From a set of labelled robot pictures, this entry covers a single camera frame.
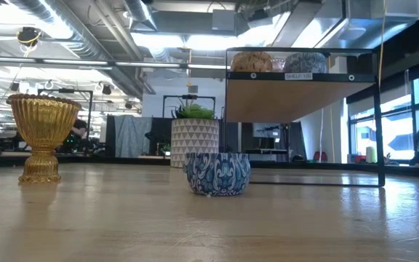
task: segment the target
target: metal shelf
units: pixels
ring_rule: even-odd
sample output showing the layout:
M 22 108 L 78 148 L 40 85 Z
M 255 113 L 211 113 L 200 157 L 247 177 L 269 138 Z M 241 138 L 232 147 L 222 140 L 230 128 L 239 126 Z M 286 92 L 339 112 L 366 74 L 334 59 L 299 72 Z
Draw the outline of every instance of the metal shelf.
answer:
M 317 49 L 279 47 L 235 47 L 226 50 L 226 104 L 223 119 L 223 145 L 226 148 L 227 122 L 289 123 L 335 101 L 371 87 L 374 92 L 376 142 L 383 156 L 380 90 L 373 74 L 286 74 L 277 72 L 230 72 L 229 52 L 319 52 L 328 55 L 372 54 L 373 72 L 378 72 L 377 49 Z M 378 184 L 384 186 L 384 158 L 378 157 Z M 320 183 L 276 183 L 322 185 Z M 373 186 L 367 184 L 327 184 L 328 186 Z
M 350 83 L 366 82 L 372 84 L 376 82 L 375 76 L 371 74 L 286 74 L 277 72 L 227 72 L 227 80 L 316 81 Z

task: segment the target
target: woven basket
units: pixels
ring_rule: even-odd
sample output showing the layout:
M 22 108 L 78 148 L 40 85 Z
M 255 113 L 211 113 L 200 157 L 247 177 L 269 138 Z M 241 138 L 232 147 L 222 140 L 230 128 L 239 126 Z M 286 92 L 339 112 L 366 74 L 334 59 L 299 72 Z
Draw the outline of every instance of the woven basket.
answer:
M 271 56 L 265 52 L 240 52 L 234 55 L 231 71 L 234 72 L 271 72 Z

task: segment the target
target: white geometric planter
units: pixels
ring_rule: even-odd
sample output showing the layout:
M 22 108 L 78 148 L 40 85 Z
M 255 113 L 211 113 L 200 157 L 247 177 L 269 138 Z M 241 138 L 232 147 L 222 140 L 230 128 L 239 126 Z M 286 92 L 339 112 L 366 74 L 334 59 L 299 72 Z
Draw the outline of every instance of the white geometric planter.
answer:
M 217 152 L 219 152 L 218 120 L 172 120 L 171 167 L 181 168 L 187 153 Z

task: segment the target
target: red object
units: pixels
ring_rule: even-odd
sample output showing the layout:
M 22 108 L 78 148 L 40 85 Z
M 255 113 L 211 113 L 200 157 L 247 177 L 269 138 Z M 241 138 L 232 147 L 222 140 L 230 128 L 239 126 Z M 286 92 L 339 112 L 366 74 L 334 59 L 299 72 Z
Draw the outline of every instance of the red object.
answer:
M 355 156 L 355 163 L 366 162 L 367 156 Z
M 313 160 L 316 160 L 317 162 L 319 162 L 319 151 L 316 151 L 314 153 Z M 321 154 L 321 162 L 327 162 L 327 155 L 324 151 L 323 151 L 323 154 Z

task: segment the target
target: wooden shelf board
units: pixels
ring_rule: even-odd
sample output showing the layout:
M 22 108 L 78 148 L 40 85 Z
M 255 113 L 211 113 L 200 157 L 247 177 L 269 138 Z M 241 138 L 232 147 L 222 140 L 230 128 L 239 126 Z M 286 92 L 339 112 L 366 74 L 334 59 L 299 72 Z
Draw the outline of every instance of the wooden shelf board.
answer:
M 372 82 L 229 80 L 227 121 L 289 123 L 373 84 Z

